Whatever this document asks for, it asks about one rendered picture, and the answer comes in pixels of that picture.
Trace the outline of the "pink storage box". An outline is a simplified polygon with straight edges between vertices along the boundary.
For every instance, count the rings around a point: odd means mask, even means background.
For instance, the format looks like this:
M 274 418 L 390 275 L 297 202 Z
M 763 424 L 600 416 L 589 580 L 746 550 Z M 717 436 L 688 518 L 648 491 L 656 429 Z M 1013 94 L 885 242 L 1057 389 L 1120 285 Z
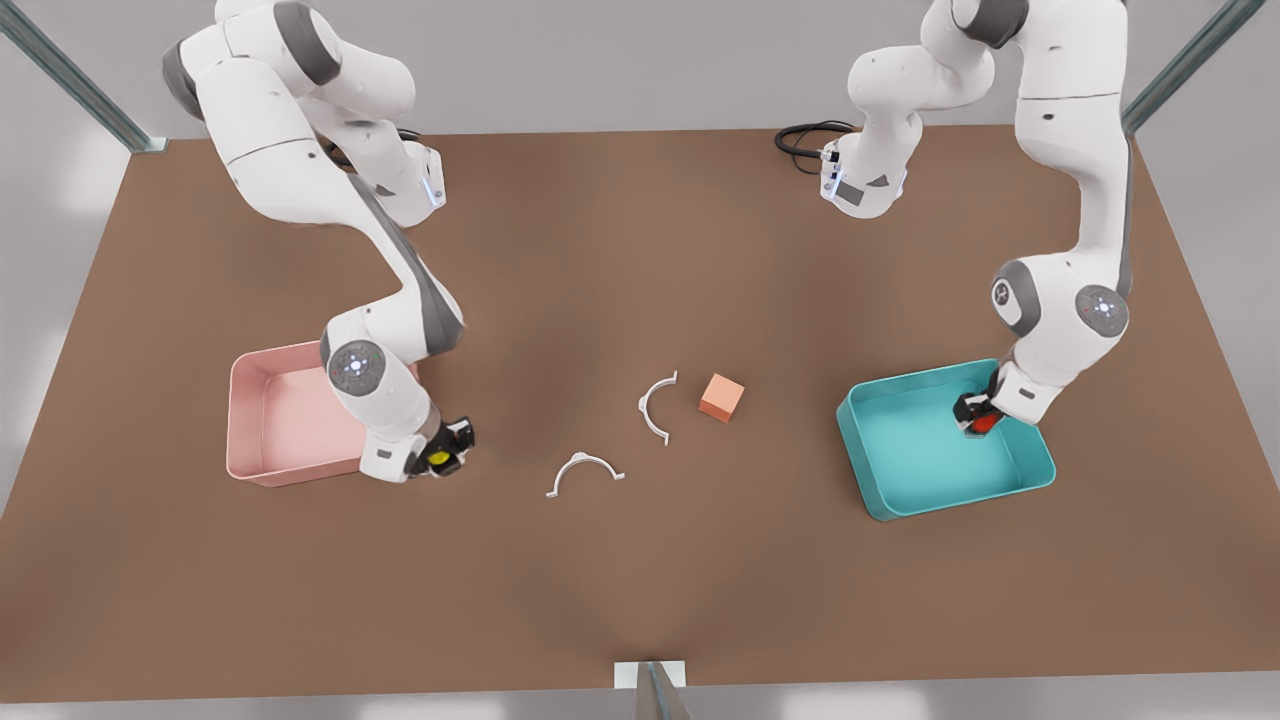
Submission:
M 230 369 L 227 470 L 265 487 L 356 473 L 371 421 L 374 474 L 390 477 L 438 416 L 415 370 L 385 350 L 351 343 L 326 361 L 320 342 L 255 351 Z

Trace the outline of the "blue storage box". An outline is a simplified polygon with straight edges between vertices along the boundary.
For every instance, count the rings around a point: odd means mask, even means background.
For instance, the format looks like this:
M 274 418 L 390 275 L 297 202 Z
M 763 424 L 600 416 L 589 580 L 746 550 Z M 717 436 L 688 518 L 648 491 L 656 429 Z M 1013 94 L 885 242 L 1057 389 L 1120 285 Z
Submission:
M 867 511 L 892 521 L 1051 486 L 1041 430 L 1002 420 L 984 437 L 955 424 L 960 395 L 987 387 L 993 359 L 854 386 L 836 416 Z

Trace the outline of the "silver frame post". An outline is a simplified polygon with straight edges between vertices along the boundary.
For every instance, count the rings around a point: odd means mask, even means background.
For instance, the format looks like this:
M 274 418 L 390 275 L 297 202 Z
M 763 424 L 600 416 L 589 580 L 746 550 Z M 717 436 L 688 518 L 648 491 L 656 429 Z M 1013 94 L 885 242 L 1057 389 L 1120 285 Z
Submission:
M 614 688 L 634 689 L 634 720 L 691 720 L 678 689 L 685 688 L 682 660 L 614 662 Z
M 145 132 L 13 0 L 0 0 L 0 33 L 132 154 L 165 152 L 168 138 Z
M 1125 106 L 1121 120 L 1126 136 L 1135 137 L 1180 90 L 1187 81 L 1236 32 L 1239 32 L 1268 0 L 1222 0 L 1222 5 L 1196 31 L 1172 59 Z

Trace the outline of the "orange cube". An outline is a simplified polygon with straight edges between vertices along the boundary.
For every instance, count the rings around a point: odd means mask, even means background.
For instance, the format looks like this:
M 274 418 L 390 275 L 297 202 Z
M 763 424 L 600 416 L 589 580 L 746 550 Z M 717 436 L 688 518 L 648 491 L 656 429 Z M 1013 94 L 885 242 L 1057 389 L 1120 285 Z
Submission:
M 716 373 L 710 377 L 699 401 L 699 410 L 719 421 L 728 423 L 737 409 L 745 388 L 730 378 Z

